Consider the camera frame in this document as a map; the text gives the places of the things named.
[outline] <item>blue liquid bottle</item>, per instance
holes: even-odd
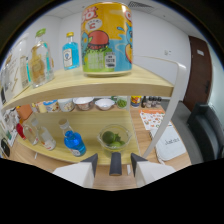
[[[71,153],[77,157],[84,155],[86,147],[82,141],[81,135],[72,130],[67,119],[61,119],[59,121],[59,126],[63,131],[64,143],[66,147],[70,149]]]
[[[73,69],[79,67],[79,48],[73,40],[74,33],[66,34],[67,44],[62,47],[64,69]]]

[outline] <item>bowl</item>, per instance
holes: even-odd
[[[101,110],[109,110],[111,106],[115,104],[115,102],[111,99],[100,99],[95,102],[95,104],[101,109]]]
[[[75,107],[75,104],[74,104],[72,98],[70,98],[70,99],[59,99],[58,104],[59,104],[60,109],[63,112],[72,111]]]
[[[79,97],[73,98],[73,102],[77,104],[80,110],[89,110],[94,97]]]
[[[108,131],[113,132],[114,134],[117,135],[117,137],[115,138],[115,141],[113,142],[119,142],[120,146],[116,146],[113,143],[112,144],[106,143],[103,140],[104,133]],[[122,125],[111,124],[111,125],[107,125],[100,131],[100,133],[97,136],[97,140],[101,144],[101,147],[104,150],[105,155],[111,158],[111,155],[113,152],[122,153],[127,148],[131,137],[132,137],[132,134],[130,133],[130,131],[126,129],[125,127],[123,127]]]

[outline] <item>wall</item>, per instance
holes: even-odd
[[[215,54],[214,50],[208,45],[211,60],[212,60],[212,90],[208,100],[209,105],[215,110],[220,122],[224,127],[224,103],[223,103],[223,83],[224,83],[224,71],[222,65]]]
[[[29,56],[30,50],[35,44],[36,32],[42,28],[46,28],[46,33],[44,34],[43,39],[50,46],[51,55],[55,65],[54,70],[58,70],[60,68],[58,39],[61,20],[62,19],[54,16],[42,16],[24,31],[24,33],[29,33],[29,37],[27,39],[27,56]]]
[[[155,16],[132,10],[134,63],[142,66],[175,84],[177,67],[174,64],[141,55],[178,61],[187,67],[186,79],[180,100],[183,100],[190,73],[190,45],[188,36],[172,24]],[[81,13],[62,19],[59,31],[59,66],[63,68],[61,48],[66,43],[66,33],[73,31],[74,40],[80,44]]]
[[[187,74],[183,92],[183,99],[190,72],[190,46],[188,36],[172,24],[147,13],[132,10],[133,21],[133,62],[146,68],[175,84],[176,65],[155,59],[141,58],[139,56],[154,56],[178,61],[187,67]],[[62,46],[66,43],[66,33],[74,32],[74,41],[79,44],[79,57],[81,60],[80,34],[81,13],[73,14],[64,19],[53,16],[42,16],[36,20],[24,33],[29,33],[28,49],[35,42],[35,34],[46,28],[44,40],[49,43],[54,60],[54,70],[63,69]]]

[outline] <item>cartoon label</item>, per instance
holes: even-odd
[[[64,66],[70,67],[72,66],[72,49],[66,49],[63,51],[63,57],[64,57]]]
[[[87,7],[82,13],[81,49],[84,72],[131,70],[131,10],[115,2]]]

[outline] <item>small bowl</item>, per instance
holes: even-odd
[[[94,97],[79,97],[74,98],[73,102],[77,104],[80,110],[89,110]]]
[[[111,99],[100,99],[95,102],[95,104],[101,109],[101,110],[109,110],[111,106],[115,104],[115,102]]]
[[[102,137],[103,137],[103,134],[107,131],[111,131],[113,132],[114,134],[118,134],[119,137],[120,137],[120,141],[123,141],[124,144],[117,147],[117,146],[110,146],[108,144],[106,144]],[[97,136],[97,140],[98,142],[101,144],[101,147],[105,153],[105,155],[107,157],[111,157],[112,153],[113,152],[121,152],[123,153],[125,151],[125,149],[127,148],[129,142],[130,142],[130,139],[132,137],[132,134],[130,133],[129,130],[127,130],[125,127],[123,127],[122,125],[119,125],[119,124],[111,124],[111,125],[107,125],[106,127],[104,127],[100,133],[98,134]]]

